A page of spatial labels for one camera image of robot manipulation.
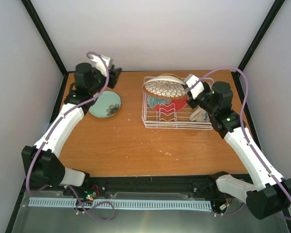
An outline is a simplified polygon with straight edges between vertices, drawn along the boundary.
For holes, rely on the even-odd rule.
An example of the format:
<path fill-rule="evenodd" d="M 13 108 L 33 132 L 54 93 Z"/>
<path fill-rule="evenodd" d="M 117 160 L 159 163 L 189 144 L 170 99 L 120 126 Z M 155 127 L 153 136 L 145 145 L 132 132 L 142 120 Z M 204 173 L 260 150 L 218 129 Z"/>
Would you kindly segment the cream dragon mug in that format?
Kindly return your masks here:
<path fill-rule="evenodd" d="M 209 122 L 209 115 L 208 113 L 203 110 L 202 108 L 198 107 L 190 116 L 190 121 L 196 121 L 196 122 Z"/>

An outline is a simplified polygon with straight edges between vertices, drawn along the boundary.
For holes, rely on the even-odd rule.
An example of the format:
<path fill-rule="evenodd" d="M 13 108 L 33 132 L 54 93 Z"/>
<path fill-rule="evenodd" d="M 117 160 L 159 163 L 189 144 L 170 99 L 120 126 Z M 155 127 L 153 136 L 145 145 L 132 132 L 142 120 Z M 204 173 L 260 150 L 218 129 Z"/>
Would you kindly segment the red teal patterned plate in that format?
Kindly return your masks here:
<path fill-rule="evenodd" d="M 151 109 L 164 114 L 179 112 L 187 104 L 186 99 L 160 99 L 154 96 L 148 96 L 147 102 Z"/>

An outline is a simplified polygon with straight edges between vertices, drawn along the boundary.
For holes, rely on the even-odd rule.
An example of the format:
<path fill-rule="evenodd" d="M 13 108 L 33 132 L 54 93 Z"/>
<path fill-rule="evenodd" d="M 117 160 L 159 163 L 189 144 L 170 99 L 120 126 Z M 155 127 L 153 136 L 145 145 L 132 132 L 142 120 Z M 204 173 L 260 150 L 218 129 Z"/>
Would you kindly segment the white bottom plate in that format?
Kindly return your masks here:
<path fill-rule="evenodd" d="M 184 81 L 171 76 L 152 77 L 144 82 L 142 90 L 161 99 L 182 99 L 187 96 Z"/>

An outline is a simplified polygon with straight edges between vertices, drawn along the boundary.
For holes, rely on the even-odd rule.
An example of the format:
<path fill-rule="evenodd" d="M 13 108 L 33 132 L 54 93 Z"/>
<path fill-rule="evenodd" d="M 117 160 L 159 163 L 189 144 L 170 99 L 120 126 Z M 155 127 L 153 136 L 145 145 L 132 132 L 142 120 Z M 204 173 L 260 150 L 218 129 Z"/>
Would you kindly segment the orange dotted plate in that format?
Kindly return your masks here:
<path fill-rule="evenodd" d="M 179 78 L 179 76 L 172 74 L 172 73 L 163 73 L 163 74 L 160 74 L 159 76 L 171 76 L 171 77 Z"/>

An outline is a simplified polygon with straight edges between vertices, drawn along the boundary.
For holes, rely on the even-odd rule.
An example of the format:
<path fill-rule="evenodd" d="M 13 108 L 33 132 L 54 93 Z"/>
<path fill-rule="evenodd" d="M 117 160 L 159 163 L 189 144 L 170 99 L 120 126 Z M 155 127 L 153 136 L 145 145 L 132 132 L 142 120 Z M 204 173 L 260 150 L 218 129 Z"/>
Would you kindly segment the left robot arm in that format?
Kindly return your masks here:
<path fill-rule="evenodd" d="M 26 172 L 25 186 L 31 191 L 30 183 L 47 186 L 74 186 L 80 195 L 91 190 L 89 174 L 65 167 L 60 159 L 61 150 L 76 125 L 97 102 L 105 88 L 113 89 L 117 84 L 121 68 L 80 63 L 74 71 L 74 82 L 62 108 L 46 133 L 33 145 L 25 146 L 21 152 Z"/>

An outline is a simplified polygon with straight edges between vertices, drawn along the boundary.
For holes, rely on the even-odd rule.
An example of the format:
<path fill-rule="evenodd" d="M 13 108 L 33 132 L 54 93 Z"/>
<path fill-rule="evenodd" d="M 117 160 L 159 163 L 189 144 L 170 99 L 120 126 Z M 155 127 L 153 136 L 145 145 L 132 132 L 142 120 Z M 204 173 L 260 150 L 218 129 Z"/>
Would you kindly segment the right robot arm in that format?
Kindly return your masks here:
<path fill-rule="evenodd" d="M 188 104 L 208 113 L 212 127 L 233 148 L 252 180 L 247 183 L 228 174 L 221 175 L 215 179 L 217 189 L 246 204 L 257 219 L 291 206 L 291 179 L 285 179 L 250 138 L 242 117 L 232 109 L 230 84 L 215 82 L 209 86 L 205 82 L 186 82 L 185 91 Z"/>

